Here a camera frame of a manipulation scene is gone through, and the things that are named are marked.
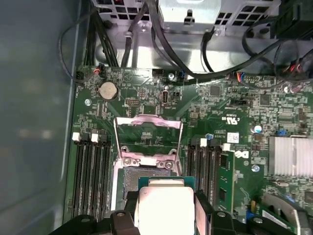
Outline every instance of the ram slot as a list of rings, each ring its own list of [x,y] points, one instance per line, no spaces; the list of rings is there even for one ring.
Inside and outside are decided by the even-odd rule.
[[[101,160],[101,147],[95,146],[94,148],[94,161],[93,161],[93,176],[92,176],[92,189],[91,189],[91,211],[90,215],[98,217],[98,184],[99,184],[99,171]]]
[[[210,189],[211,190],[211,195],[212,195],[212,198],[211,198],[211,205],[214,207],[217,200],[218,200],[218,197],[219,197],[219,190],[218,190],[218,171],[219,171],[219,167],[220,167],[220,159],[221,159],[221,153],[220,152],[213,152],[212,153],[212,161],[214,162],[213,165],[214,165],[214,170],[212,172],[212,188]]]
[[[102,147],[101,151],[99,220],[105,217],[107,209],[110,145]]]
[[[83,165],[83,158],[84,158],[84,145],[81,143],[77,144],[76,150],[76,164],[75,164],[75,175],[74,175],[74,188],[73,188],[73,206],[72,206],[72,215],[71,217],[74,218],[78,216],[79,210],[79,201],[80,201],[80,185],[82,179],[82,165]]]
[[[203,151],[203,191],[207,198],[209,198],[210,188],[210,163],[211,163],[211,151],[208,148],[202,148]]]
[[[197,144],[196,146],[196,190],[202,189],[202,179],[203,179],[203,170],[202,170],[202,162],[203,162],[203,151],[201,150],[200,146]]]
[[[187,150],[187,172],[186,175],[187,176],[193,176],[192,175],[192,169],[194,167],[194,152],[195,152],[195,148],[194,146],[188,145],[188,150]]]
[[[92,145],[86,145],[84,154],[84,170],[82,176],[82,208],[81,214],[88,214],[88,199],[89,199],[89,179],[90,179],[90,165],[92,159]]]

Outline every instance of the gray case wall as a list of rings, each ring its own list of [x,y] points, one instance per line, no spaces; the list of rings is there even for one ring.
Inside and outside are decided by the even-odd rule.
[[[70,81],[57,39],[79,7],[79,0],[1,2],[0,235],[45,235],[62,223]],[[75,34],[64,41],[70,68]]]

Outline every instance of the white slot latch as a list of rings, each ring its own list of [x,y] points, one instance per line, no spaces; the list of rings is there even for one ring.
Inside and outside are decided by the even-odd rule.
[[[91,142],[98,143],[99,142],[99,135],[98,134],[92,134],[91,135]]]
[[[200,139],[200,147],[206,147],[207,146],[207,139],[201,138]]]
[[[79,132],[73,132],[72,140],[79,142],[80,139],[81,139],[81,138],[80,138],[80,133],[79,133]]]
[[[229,143],[223,143],[222,150],[223,151],[230,151],[230,144]]]

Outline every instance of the motherboard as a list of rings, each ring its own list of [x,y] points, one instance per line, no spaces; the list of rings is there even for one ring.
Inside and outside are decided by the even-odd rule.
[[[264,195],[313,214],[312,92],[309,83],[258,90],[229,76],[191,84],[182,71],[104,68],[76,87],[64,222],[124,208],[139,177],[177,175],[194,176],[215,209],[242,222],[261,213]]]

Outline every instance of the aluminum heatsink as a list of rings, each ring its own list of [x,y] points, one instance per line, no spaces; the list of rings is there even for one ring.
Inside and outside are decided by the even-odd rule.
[[[313,177],[313,140],[270,137],[268,172],[271,175]]]

